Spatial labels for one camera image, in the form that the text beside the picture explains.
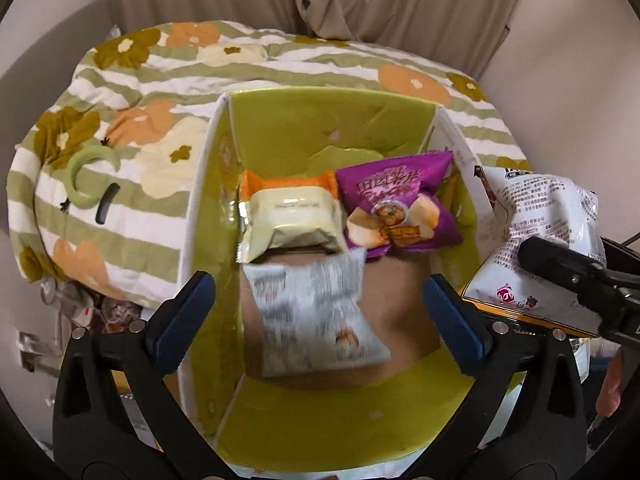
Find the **person right hand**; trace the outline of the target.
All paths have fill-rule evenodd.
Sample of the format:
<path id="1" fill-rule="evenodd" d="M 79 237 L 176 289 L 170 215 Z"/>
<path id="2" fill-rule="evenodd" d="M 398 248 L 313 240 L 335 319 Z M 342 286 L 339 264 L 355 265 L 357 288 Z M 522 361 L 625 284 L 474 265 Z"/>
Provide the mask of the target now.
<path id="1" fill-rule="evenodd" d="M 623 349 L 619 348 L 616 355 L 608 364 L 605 378 L 597 398 L 596 411 L 601 417 L 610 417 L 620 406 L 620 385 L 623 381 L 624 356 Z"/>

